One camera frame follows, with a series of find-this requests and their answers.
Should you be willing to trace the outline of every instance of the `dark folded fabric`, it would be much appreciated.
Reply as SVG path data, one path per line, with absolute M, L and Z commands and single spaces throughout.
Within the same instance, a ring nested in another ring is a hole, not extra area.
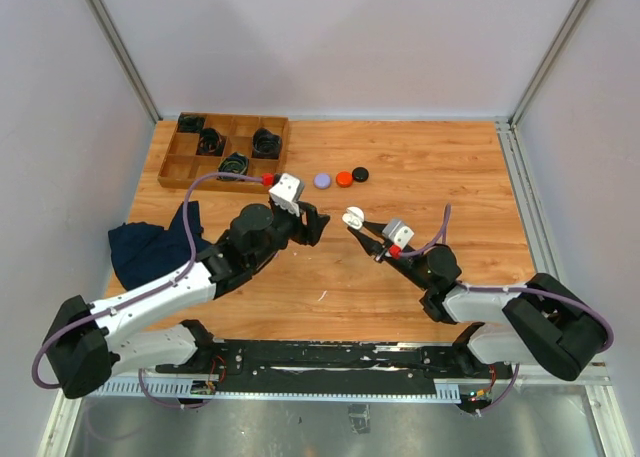
M 200 205 L 189 202 L 187 217 L 196 251 L 206 249 L 202 238 Z M 159 225 L 136 222 L 109 231 L 111 263 L 116 277 L 127 289 L 135 289 L 176 270 L 189 260 L 189 243 L 182 222 L 182 205 L 167 230 Z

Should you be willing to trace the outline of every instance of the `orange disc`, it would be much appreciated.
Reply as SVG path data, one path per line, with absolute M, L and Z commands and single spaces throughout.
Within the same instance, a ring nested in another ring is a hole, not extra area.
M 340 187 L 349 187 L 353 184 L 353 176 L 351 172 L 340 172 L 336 175 L 336 183 Z

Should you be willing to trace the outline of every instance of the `red cable connector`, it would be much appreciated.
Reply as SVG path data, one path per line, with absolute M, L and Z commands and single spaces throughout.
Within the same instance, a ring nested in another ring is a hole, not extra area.
M 265 187 L 271 187 L 275 179 L 276 176 L 274 174 L 262 174 L 262 185 Z
M 400 252 L 402 252 L 402 249 L 398 247 L 396 244 L 393 244 L 389 248 L 389 253 L 391 254 L 391 257 L 393 257 L 394 259 L 400 258 Z

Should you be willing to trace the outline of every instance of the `gray wall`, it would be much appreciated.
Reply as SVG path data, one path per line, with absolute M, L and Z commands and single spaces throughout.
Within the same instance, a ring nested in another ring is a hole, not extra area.
M 596 0 L 521 131 L 569 286 L 610 319 L 604 357 L 640 450 L 640 0 Z
M 165 116 L 491 118 L 573 0 L 105 2 Z
M 33 355 L 63 300 L 102 295 L 151 125 L 84 0 L 0 0 L 0 42 L 0 453 L 31 456 L 55 397 Z

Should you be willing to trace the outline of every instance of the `wooden tray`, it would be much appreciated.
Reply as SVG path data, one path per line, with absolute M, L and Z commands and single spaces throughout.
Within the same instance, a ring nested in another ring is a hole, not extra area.
M 265 117 L 259 115 L 201 114 L 185 112 L 183 115 L 204 117 L 204 129 L 213 127 L 225 139 L 222 156 L 196 155 L 200 134 L 173 131 L 167 153 L 162 161 L 158 182 L 162 187 L 187 189 L 193 181 L 218 170 L 220 163 L 234 152 L 249 158 L 247 175 L 260 177 L 267 173 L 284 172 L 284 164 L 289 146 L 289 119 L 286 117 Z M 282 138 L 282 148 L 277 160 L 253 157 L 253 134 L 265 128 Z M 198 190 L 219 190 L 225 192 L 267 193 L 269 189 L 261 184 L 241 181 L 221 181 L 211 179 L 202 182 Z

